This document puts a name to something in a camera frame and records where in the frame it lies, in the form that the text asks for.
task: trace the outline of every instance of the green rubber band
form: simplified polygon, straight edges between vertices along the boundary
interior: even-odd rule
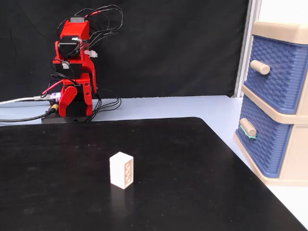
[[[251,138],[251,139],[256,139],[257,138],[257,135],[254,135],[254,136],[248,135],[247,132],[245,131],[245,129],[242,127],[242,125],[240,125],[240,127],[243,130],[243,132],[245,133],[245,135],[248,136],[249,138]]]

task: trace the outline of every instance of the white lego brick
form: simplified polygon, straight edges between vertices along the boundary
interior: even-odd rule
[[[134,181],[134,158],[124,153],[110,157],[110,182],[125,189]]]

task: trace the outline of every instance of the light blue floor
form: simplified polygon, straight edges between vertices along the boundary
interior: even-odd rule
[[[195,116],[203,119],[246,164],[243,154],[233,141],[237,129],[242,99],[227,96],[167,97],[123,99],[120,108],[102,112],[93,121],[150,119]],[[38,116],[48,108],[45,102],[25,102],[0,105],[1,119]],[[40,120],[4,124],[40,124]],[[308,187],[278,187],[269,189],[308,228]]]

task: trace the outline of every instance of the black curtain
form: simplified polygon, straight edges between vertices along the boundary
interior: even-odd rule
[[[123,98],[232,96],[248,0],[2,0],[0,100],[40,95],[52,80],[57,26],[116,4],[117,35],[93,59],[99,88]],[[120,15],[108,13],[116,25]],[[102,27],[106,20],[93,17]]]

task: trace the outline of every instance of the plastic drawer unit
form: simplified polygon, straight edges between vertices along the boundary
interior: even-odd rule
[[[234,139],[266,184],[308,186],[308,25],[255,22]]]
[[[295,114],[307,72],[308,45],[254,36],[250,63],[245,86],[277,112]],[[253,69],[259,63],[269,67],[267,74]]]

